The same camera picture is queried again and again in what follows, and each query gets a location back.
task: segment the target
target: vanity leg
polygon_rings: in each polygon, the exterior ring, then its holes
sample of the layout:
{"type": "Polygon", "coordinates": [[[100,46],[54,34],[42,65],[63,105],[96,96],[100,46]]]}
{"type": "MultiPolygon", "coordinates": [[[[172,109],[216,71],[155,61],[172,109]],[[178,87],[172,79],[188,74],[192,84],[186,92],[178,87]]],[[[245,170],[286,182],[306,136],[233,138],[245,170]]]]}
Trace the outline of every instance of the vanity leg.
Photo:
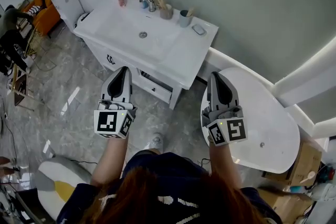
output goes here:
{"type": "Polygon", "coordinates": [[[170,104],[169,104],[169,108],[171,110],[174,110],[177,100],[179,99],[179,96],[181,94],[181,91],[182,91],[182,88],[180,86],[174,87],[173,92],[172,92],[172,97],[170,98],[170,104]]]}

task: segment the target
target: cardboard box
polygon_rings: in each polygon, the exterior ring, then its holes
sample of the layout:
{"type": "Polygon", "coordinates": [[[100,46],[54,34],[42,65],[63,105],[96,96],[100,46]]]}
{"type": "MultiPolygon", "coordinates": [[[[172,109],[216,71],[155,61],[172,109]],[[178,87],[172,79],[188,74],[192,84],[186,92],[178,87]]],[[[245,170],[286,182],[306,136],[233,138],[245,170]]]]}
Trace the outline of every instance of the cardboard box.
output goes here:
{"type": "Polygon", "coordinates": [[[321,152],[308,143],[303,142],[300,145],[299,153],[295,162],[286,172],[282,174],[265,172],[264,177],[284,183],[288,186],[312,186],[316,176],[303,183],[300,182],[308,177],[308,173],[310,171],[314,171],[315,174],[317,174],[321,157],[321,152]]]}
{"type": "Polygon", "coordinates": [[[283,191],[259,189],[261,198],[279,215],[283,224],[294,224],[307,213],[313,200],[305,194],[292,194],[283,191]]]}

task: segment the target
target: gray marble floor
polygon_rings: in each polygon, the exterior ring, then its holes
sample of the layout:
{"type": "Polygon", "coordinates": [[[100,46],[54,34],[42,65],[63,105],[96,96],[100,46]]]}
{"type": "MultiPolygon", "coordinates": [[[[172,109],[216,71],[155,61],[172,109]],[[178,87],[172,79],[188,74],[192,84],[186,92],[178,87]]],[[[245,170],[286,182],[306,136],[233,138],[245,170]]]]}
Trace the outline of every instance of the gray marble floor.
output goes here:
{"type": "MultiPolygon", "coordinates": [[[[44,39],[43,47],[48,52],[42,57],[44,51],[41,51],[36,58],[41,70],[32,66],[31,73],[40,81],[30,80],[28,87],[45,105],[26,99],[23,103],[33,107],[34,112],[14,106],[13,95],[7,95],[5,89],[8,78],[0,74],[0,93],[8,114],[6,122],[13,131],[18,164],[26,172],[20,182],[25,187],[34,187],[34,171],[47,158],[43,149],[48,140],[56,154],[88,162],[97,162],[106,144],[105,138],[93,132],[93,110],[101,85],[111,71],[104,69],[85,43],[64,24],[55,29],[51,39],[44,39]]],[[[154,132],[163,134],[166,152],[188,157],[195,163],[209,158],[199,123],[205,88],[205,84],[195,80],[190,90],[182,92],[172,111],[168,104],[134,86],[132,101],[138,111],[130,130],[126,161],[146,146],[154,132]]],[[[0,153],[15,156],[13,139],[5,126],[0,153]]],[[[95,164],[82,165],[90,172],[95,167],[95,164]]],[[[260,182],[260,171],[242,166],[239,169],[245,185],[255,186],[260,182]]]]}

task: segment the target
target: hand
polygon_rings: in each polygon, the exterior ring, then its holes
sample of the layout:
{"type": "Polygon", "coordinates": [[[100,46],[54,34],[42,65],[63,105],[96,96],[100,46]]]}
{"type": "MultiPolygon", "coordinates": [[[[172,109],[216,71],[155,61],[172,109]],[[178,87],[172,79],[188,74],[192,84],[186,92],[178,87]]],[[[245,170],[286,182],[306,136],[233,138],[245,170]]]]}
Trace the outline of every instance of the hand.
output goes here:
{"type": "Polygon", "coordinates": [[[28,20],[28,23],[29,23],[29,24],[33,25],[33,21],[34,21],[33,16],[30,16],[30,18],[27,19],[27,20],[28,20]]]}
{"type": "Polygon", "coordinates": [[[214,144],[214,140],[212,139],[212,137],[210,135],[208,135],[208,141],[210,144],[214,144]]]}

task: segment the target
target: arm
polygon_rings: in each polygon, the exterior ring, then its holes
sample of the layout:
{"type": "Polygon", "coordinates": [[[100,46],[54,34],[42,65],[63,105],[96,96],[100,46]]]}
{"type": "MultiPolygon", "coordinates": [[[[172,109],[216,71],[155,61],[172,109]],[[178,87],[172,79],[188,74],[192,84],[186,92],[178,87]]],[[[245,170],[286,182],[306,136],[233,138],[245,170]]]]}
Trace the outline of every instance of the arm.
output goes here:
{"type": "Polygon", "coordinates": [[[33,22],[33,19],[34,19],[31,15],[29,15],[29,14],[27,14],[25,12],[21,12],[18,9],[16,10],[16,16],[18,18],[25,18],[25,19],[27,19],[29,23],[33,22]]]}
{"type": "Polygon", "coordinates": [[[215,146],[210,142],[211,169],[219,176],[224,177],[228,184],[242,188],[242,181],[237,165],[232,161],[229,145],[215,146]]]}
{"type": "Polygon", "coordinates": [[[29,3],[28,6],[26,6],[22,11],[23,12],[27,12],[30,10],[31,7],[33,7],[35,5],[35,0],[33,0],[32,2],[29,3]]]}
{"type": "Polygon", "coordinates": [[[128,137],[126,139],[109,139],[98,165],[93,171],[91,185],[101,187],[119,179],[125,161],[128,137]]]}

